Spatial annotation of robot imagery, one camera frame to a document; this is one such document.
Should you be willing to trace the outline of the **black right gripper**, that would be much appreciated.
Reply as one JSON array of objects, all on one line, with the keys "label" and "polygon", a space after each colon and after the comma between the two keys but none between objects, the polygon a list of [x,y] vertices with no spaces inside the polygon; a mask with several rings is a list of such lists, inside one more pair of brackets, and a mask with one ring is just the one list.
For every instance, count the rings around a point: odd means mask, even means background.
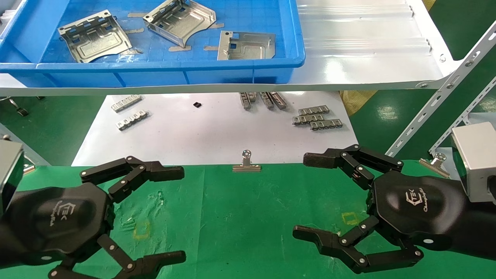
[{"label": "black right gripper", "polygon": [[[319,254],[338,258],[356,274],[408,268],[424,253],[457,251],[468,237],[463,231],[468,198],[459,181],[434,176],[407,176],[400,160],[361,145],[324,153],[306,153],[307,167],[341,169],[364,190],[371,189],[370,216],[343,236],[307,226],[294,226],[293,237],[312,242]],[[383,173],[374,180],[367,167]],[[355,247],[374,232],[399,250],[365,255]]]}]

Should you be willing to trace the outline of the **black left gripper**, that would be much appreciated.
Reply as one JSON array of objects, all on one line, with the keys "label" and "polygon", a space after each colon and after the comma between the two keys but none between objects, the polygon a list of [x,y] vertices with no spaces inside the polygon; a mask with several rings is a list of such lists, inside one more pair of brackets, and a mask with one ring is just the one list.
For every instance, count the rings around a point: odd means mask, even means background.
[{"label": "black left gripper", "polygon": [[[73,268],[102,248],[122,268],[114,279],[155,279],[161,268],[184,263],[186,253],[179,250],[132,260],[108,236],[115,219],[112,201],[124,201],[147,181],[184,177],[182,166],[126,157],[83,170],[84,184],[78,187],[18,191],[1,217],[1,268],[62,261],[49,272],[50,279],[95,279]],[[108,194],[96,186],[114,179],[119,181]]]}]

